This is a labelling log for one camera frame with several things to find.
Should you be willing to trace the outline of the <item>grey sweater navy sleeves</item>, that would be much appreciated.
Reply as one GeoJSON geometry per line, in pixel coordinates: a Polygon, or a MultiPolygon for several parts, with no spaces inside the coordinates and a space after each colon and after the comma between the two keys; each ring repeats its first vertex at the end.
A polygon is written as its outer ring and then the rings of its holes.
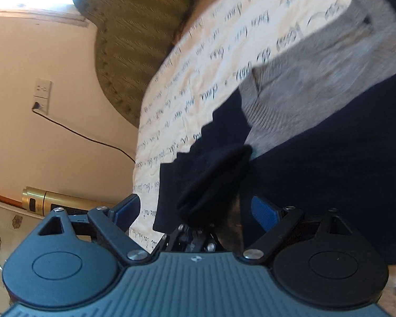
{"type": "Polygon", "coordinates": [[[229,228],[249,246],[262,206],[335,208],[396,265],[396,0],[352,0],[336,20],[254,68],[164,163],[153,229],[229,228]]]}

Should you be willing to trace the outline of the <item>gold tower fan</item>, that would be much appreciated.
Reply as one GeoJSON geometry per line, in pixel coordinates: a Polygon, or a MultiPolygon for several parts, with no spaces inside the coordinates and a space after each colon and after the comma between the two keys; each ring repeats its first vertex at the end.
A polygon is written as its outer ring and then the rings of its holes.
{"type": "Polygon", "coordinates": [[[22,205],[23,209],[41,217],[47,216],[55,208],[63,208],[69,215],[85,215],[89,210],[97,207],[114,206],[113,203],[91,201],[32,187],[23,189],[22,205]]]}

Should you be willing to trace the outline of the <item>white script-print bed quilt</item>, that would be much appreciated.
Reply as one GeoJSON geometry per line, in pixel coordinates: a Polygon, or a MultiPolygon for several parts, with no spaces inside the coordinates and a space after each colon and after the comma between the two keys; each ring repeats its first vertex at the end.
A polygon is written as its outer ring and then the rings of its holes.
{"type": "Polygon", "coordinates": [[[159,168],[200,138],[212,113],[264,64],[334,20],[351,0],[217,0],[188,25],[142,102],[133,178],[141,212],[129,235],[147,251],[154,231],[159,168]]]}

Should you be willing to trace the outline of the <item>olive green upholstered headboard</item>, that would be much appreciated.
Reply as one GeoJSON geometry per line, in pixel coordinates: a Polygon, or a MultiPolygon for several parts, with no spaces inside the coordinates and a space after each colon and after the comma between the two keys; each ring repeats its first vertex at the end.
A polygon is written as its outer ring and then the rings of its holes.
{"type": "Polygon", "coordinates": [[[97,27],[95,67],[108,101],[139,126],[145,91],[172,50],[194,0],[73,0],[97,27]]]}

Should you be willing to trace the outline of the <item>white wall socket plate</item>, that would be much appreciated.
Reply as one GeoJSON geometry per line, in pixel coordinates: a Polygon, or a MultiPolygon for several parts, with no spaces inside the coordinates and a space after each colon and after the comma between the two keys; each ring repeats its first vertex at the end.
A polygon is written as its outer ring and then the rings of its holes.
{"type": "Polygon", "coordinates": [[[48,115],[50,93],[52,88],[52,81],[37,78],[35,80],[34,94],[33,94],[33,109],[48,115]]]}

